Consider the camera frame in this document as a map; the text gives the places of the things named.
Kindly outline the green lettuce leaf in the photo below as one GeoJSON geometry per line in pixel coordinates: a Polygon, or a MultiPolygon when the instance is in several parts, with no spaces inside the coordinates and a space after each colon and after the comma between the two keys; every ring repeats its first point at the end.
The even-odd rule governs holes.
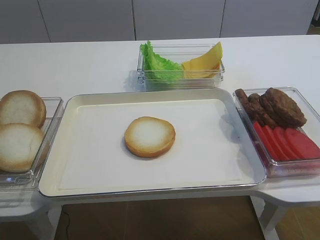
{"type": "Polygon", "coordinates": [[[151,78],[159,78],[161,71],[178,71],[181,66],[169,59],[161,57],[155,53],[150,41],[140,45],[140,50],[144,57],[144,69],[148,71],[151,78]]]}

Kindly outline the clear lettuce cheese container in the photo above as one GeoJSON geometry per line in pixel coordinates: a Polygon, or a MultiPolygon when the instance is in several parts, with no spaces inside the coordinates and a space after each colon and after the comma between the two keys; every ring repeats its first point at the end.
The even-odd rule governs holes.
{"type": "MultiPolygon", "coordinates": [[[[182,65],[182,63],[202,56],[216,44],[158,44],[154,45],[153,51],[161,57],[182,65]]],[[[137,63],[137,81],[144,86],[146,91],[165,91],[182,89],[207,89],[219,88],[224,79],[225,67],[223,61],[220,62],[218,73],[212,78],[196,78],[177,80],[175,83],[159,83],[147,78],[144,66],[144,56],[139,47],[139,57],[137,63]]]]}

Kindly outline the remaining green lettuce leaves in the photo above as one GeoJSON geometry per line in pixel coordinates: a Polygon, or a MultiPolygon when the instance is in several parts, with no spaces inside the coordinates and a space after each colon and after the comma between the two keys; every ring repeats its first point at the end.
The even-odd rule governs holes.
{"type": "Polygon", "coordinates": [[[173,84],[184,77],[182,65],[170,60],[148,62],[144,70],[146,77],[157,83],[173,84]]]}

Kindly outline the yellow cheese slices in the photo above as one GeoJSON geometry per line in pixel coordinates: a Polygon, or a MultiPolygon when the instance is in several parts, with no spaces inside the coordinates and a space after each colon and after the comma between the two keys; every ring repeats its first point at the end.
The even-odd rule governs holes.
{"type": "Polygon", "coordinates": [[[220,69],[223,47],[219,41],[205,54],[182,63],[185,79],[210,79],[220,69]]]}

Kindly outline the bottom bun on tray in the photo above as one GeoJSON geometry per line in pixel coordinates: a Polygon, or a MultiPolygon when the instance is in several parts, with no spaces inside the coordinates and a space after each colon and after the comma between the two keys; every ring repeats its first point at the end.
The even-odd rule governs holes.
{"type": "Polygon", "coordinates": [[[124,133],[128,150],[142,158],[155,158],[166,153],[176,138],[174,126],[163,119],[142,116],[133,120],[124,133]]]}

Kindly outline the white metal serving tray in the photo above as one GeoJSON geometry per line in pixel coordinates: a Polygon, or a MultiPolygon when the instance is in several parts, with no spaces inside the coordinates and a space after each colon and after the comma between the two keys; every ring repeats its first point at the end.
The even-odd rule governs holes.
{"type": "Polygon", "coordinates": [[[38,189],[47,197],[255,186],[266,170],[232,96],[220,88],[83,94],[72,97],[38,189]],[[156,158],[133,155],[125,131],[139,117],[175,129],[156,158]]]}

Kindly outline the rear brown meat patty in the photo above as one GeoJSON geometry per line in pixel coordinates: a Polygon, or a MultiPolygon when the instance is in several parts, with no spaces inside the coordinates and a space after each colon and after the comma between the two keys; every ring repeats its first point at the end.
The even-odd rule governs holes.
{"type": "Polygon", "coordinates": [[[245,94],[244,90],[242,88],[236,89],[235,95],[237,96],[239,102],[241,103],[242,107],[244,108],[245,112],[250,117],[250,119],[253,122],[256,122],[256,121],[259,122],[259,124],[263,127],[264,122],[260,118],[258,109],[252,103],[249,102],[249,99],[245,94]]]}

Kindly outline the brown meat patty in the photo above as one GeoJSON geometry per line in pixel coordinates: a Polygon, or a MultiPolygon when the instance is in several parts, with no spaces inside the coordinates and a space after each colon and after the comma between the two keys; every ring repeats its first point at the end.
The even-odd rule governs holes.
{"type": "Polygon", "coordinates": [[[268,88],[259,97],[259,102],[268,115],[282,128],[298,128],[306,124],[307,119],[297,103],[283,91],[268,88]]]}
{"type": "Polygon", "coordinates": [[[258,95],[257,93],[253,93],[249,95],[248,101],[256,113],[256,120],[262,127],[269,126],[270,128],[274,129],[278,126],[277,123],[269,116],[267,111],[260,104],[260,95],[258,95]]]}
{"type": "Polygon", "coordinates": [[[245,94],[244,90],[242,88],[236,89],[235,95],[237,96],[239,102],[241,103],[242,107],[244,108],[245,112],[250,117],[250,119],[253,122],[256,122],[256,121],[259,122],[259,124],[263,127],[264,122],[260,118],[258,109],[252,103],[249,102],[249,99],[245,94]]]}

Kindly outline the middle brown meat patty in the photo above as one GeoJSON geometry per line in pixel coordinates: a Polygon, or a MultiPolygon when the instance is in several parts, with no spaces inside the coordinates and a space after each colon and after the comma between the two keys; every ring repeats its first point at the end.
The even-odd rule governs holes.
{"type": "Polygon", "coordinates": [[[248,101],[256,113],[256,120],[262,127],[269,126],[270,128],[274,129],[278,126],[277,123],[269,116],[267,111],[260,104],[260,95],[258,95],[257,93],[253,93],[249,95],[248,101]]]}

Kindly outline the red tomato slice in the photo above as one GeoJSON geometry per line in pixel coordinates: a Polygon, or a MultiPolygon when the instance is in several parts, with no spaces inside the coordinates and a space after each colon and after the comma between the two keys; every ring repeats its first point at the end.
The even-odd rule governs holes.
{"type": "Polygon", "coordinates": [[[283,152],[280,145],[278,144],[274,136],[273,130],[268,125],[265,125],[262,128],[262,130],[268,142],[270,143],[274,153],[276,154],[278,161],[289,161],[289,157],[283,152]]]}
{"type": "Polygon", "coordinates": [[[287,128],[284,137],[298,157],[301,159],[319,159],[320,148],[305,134],[294,129],[287,128]]]}
{"type": "Polygon", "coordinates": [[[285,138],[285,130],[279,126],[273,129],[273,135],[280,146],[280,149],[283,153],[289,158],[290,161],[299,160],[299,156],[295,154],[295,152],[290,148],[286,138],[285,138]]]}
{"type": "Polygon", "coordinates": [[[279,160],[278,155],[276,154],[272,145],[270,144],[269,140],[267,139],[267,136],[264,134],[263,128],[260,126],[259,122],[255,121],[253,123],[253,127],[254,127],[257,135],[259,136],[261,142],[264,144],[265,148],[269,152],[269,155],[272,157],[272,159],[274,161],[278,161],[279,160]]]}

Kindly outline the front brown meat patty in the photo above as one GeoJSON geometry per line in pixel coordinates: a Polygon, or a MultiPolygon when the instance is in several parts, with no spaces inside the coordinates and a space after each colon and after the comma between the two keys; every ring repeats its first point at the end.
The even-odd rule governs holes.
{"type": "Polygon", "coordinates": [[[268,115],[282,128],[298,128],[306,124],[307,119],[297,103],[283,91],[268,88],[259,97],[259,102],[268,115]]]}

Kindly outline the clear patty tomato container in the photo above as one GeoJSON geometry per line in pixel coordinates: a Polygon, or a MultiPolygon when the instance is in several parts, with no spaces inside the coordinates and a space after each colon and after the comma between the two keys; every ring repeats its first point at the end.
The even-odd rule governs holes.
{"type": "MultiPolygon", "coordinates": [[[[314,110],[314,108],[307,102],[307,100],[302,96],[302,94],[293,87],[273,87],[275,89],[281,90],[291,97],[297,105],[300,107],[301,111],[304,113],[307,122],[302,127],[294,128],[306,136],[308,136],[319,148],[320,148],[320,116],[314,110]]],[[[247,97],[251,94],[263,95],[268,88],[258,88],[258,89],[243,89],[247,97]]],[[[242,121],[248,130],[251,141],[261,159],[264,168],[266,169],[266,174],[270,178],[277,177],[292,177],[292,176],[305,176],[305,175],[318,175],[320,173],[320,158],[315,159],[298,159],[289,161],[275,161],[270,156],[265,145],[262,143],[257,132],[254,129],[254,122],[245,112],[242,104],[240,103],[235,92],[232,94],[236,108],[242,121]]]]}

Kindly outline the front bun half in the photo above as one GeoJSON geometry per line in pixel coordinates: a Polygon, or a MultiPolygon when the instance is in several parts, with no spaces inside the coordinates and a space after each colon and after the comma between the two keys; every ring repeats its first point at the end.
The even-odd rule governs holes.
{"type": "Polygon", "coordinates": [[[44,132],[32,125],[9,123],[0,127],[0,170],[24,173],[31,169],[44,139],[44,132]]]}

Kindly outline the bun half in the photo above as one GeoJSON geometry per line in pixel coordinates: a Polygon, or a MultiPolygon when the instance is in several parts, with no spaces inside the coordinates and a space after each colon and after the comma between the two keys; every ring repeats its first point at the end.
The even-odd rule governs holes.
{"type": "Polygon", "coordinates": [[[15,90],[0,100],[0,123],[22,123],[41,128],[46,120],[47,109],[44,101],[29,90],[15,90]]]}
{"type": "Polygon", "coordinates": [[[9,123],[0,127],[0,170],[24,173],[31,169],[44,139],[44,132],[32,125],[9,123]]]}

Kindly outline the rear bun half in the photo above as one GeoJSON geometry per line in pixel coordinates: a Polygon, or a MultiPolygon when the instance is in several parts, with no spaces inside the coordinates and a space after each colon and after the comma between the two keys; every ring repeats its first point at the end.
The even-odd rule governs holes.
{"type": "Polygon", "coordinates": [[[0,123],[22,123],[41,128],[46,120],[47,109],[44,101],[29,90],[15,90],[0,100],[0,123]]]}

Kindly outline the clear bun container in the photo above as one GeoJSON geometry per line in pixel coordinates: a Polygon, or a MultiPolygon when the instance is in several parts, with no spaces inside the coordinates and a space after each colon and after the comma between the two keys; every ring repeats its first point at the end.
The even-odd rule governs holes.
{"type": "Polygon", "coordinates": [[[43,141],[34,158],[31,168],[26,172],[0,172],[1,192],[32,191],[37,188],[46,160],[54,142],[64,114],[63,100],[60,97],[43,97],[46,107],[46,118],[41,130],[44,132],[43,141]]]}

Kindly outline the front red tomato slice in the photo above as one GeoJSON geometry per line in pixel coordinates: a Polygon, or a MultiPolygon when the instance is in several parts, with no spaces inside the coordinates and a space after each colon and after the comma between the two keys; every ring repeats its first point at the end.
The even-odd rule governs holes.
{"type": "Polygon", "coordinates": [[[320,148],[305,134],[294,129],[287,128],[284,137],[298,157],[301,159],[319,159],[320,148]]]}

